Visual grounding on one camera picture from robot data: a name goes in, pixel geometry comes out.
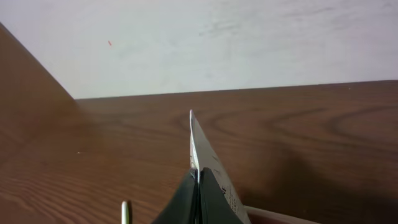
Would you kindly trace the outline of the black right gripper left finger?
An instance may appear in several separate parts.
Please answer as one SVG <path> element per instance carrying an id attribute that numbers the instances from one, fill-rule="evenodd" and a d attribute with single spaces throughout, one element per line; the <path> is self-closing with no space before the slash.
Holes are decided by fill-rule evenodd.
<path id="1" fill-rule="evenodd" d="M 174 196 L 152 224 L 193 224 L 197 219 L 198 181 L 196 168 L 184 175 Z"/>

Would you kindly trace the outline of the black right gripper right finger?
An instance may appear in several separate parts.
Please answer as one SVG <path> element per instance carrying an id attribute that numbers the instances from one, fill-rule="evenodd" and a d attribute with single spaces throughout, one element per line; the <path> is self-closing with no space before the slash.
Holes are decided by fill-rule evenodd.
<path id="1" fill-rule="evenodd" d="M 200 215 L 202 224 L 243 224 L 232 211 L 211 169 L 200 172 Z"/>

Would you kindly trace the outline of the white squeeze tube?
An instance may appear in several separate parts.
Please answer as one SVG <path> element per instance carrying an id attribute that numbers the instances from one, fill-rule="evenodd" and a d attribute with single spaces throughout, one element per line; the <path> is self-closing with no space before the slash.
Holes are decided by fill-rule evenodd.
<path id="1" fill-rule="evenodd" d="M 202 128 L 200 127 L 193 111 L 190 112 L 190 163 L 192 168 L 197 170 L 198 181 L 198 222 L 200 215 L 200 172 L 203 168 L 211 169 L 220 189 L 222 190 L 225 199 L 227 200 L 232 211 L 238 216 L 242 223 L 249 223 L 250 219 L 241 203 L 235 188 L 229 179 L 221 161 L 218 159 L 215 151 L 212 149 L 209 141 L 207 140 Z"/>

